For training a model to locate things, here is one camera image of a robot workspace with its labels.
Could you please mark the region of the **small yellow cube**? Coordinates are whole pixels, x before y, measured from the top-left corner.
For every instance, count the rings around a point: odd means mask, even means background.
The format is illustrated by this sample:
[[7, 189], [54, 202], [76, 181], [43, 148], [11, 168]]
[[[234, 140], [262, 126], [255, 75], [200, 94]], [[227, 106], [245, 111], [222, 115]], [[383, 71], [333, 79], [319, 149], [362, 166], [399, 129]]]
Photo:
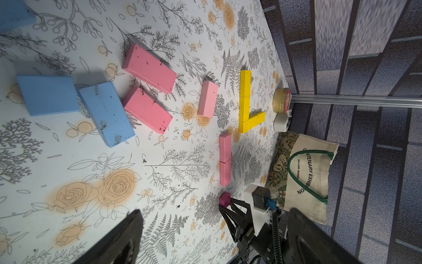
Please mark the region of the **small yellow cube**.
[[252, 123], [250, 120], [239, 123], [239, 132], [241, 134], [247, 133], [252, 128]]

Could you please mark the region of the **pink block five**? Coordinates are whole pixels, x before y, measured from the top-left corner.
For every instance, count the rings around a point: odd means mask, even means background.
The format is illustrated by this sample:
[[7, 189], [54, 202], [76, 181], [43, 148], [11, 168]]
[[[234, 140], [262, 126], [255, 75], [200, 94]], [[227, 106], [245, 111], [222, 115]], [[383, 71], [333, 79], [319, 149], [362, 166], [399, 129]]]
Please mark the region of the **pink block five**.
[[220, 162], [227, 163], [231, 160], [231, 134], [225, 133], [219, 137]]

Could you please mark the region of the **yellow block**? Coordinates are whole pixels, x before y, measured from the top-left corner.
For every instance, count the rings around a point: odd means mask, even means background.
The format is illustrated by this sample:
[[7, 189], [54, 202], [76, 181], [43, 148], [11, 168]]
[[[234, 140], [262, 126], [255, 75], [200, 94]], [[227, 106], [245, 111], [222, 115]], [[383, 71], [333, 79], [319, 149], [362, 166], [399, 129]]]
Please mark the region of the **yellow block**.
[[250, 97], [252, 72], [242, 70], [240, 74], [240, 97]]
[[258, 124], [263, 123], [265, 121], [265, 118], [266, 118], [265, 112], [259, 112], [250, 116], [250, 118], [247, 121], [248, 127], [250, 129], [256, 127]]
[[240, 97], [240, 112], [239, 112], [239, 121], [246, 122], [249, 120], [249, 104], [250, 97]]

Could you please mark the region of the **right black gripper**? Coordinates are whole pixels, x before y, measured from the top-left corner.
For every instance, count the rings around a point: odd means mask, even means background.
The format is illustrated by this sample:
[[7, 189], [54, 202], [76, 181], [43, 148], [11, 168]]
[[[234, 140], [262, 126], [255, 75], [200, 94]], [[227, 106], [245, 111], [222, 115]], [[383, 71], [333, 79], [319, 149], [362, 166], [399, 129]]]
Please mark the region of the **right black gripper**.
[[265, 224], [258, 236], [253, 229], [251, 207], [244, 201], [230, 199], [219, 205], [238, 252], [230, 264], [288, 264], [287, 213], [281, 211], [276, 220]]

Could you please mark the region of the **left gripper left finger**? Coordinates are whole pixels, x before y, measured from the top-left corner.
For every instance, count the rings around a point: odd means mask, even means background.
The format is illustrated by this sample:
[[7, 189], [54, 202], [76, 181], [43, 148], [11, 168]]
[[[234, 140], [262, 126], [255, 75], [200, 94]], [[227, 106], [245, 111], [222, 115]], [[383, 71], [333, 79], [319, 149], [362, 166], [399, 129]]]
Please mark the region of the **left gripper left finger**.
[[144, 219], [134, 210], [76, 260], [77, 264], [134, 264], [140, 252]]

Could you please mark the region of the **pink block two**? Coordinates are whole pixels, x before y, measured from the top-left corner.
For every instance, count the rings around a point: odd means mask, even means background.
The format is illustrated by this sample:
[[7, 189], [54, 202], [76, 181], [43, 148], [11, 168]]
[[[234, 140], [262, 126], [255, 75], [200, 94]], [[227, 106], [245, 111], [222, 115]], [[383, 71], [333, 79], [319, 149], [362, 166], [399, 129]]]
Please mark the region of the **pink block two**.
[[163, 135], [172, 121], [172, 116], [143, 88], [133, 87], [123, 100], [124, 110], [154, 132]]

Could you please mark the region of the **magenta small cube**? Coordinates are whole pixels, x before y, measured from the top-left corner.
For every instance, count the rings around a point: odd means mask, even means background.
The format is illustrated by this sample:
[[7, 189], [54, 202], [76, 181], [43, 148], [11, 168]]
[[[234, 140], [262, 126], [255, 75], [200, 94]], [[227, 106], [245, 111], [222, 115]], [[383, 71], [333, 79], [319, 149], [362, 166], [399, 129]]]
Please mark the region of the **magenta small cube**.
[[220, 206], [227, 208], [231, 203], [231, 195], [229, 192], [223, 193], [219, 198]]

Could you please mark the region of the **pink block three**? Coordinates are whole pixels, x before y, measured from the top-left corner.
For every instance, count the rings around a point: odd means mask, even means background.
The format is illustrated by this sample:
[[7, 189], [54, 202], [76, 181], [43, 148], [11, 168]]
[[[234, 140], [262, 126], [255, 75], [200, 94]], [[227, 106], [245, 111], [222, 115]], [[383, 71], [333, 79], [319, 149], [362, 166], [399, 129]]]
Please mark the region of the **pink block three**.
[[226, 187], [231, 182], [231, 160], [220, 162], [220, 185]]

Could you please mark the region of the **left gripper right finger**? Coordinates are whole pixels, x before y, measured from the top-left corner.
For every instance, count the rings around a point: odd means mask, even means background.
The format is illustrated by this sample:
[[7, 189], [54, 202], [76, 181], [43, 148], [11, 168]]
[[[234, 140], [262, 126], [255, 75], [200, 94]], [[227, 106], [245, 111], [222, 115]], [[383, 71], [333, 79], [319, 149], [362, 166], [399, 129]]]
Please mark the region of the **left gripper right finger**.
[[331, 239], [300, 210], [287, 219], [289, 264], [358, 264], [359, 260]]

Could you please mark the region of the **pink block one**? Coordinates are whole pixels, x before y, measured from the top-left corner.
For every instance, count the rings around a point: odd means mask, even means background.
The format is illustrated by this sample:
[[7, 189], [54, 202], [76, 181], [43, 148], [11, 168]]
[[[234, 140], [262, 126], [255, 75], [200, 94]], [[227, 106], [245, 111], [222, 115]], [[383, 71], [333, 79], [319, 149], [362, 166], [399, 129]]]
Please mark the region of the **pink block one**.
[[165, 94], [171, 94], [177, 74], [138, 44], [132, 44], [122, 69]]

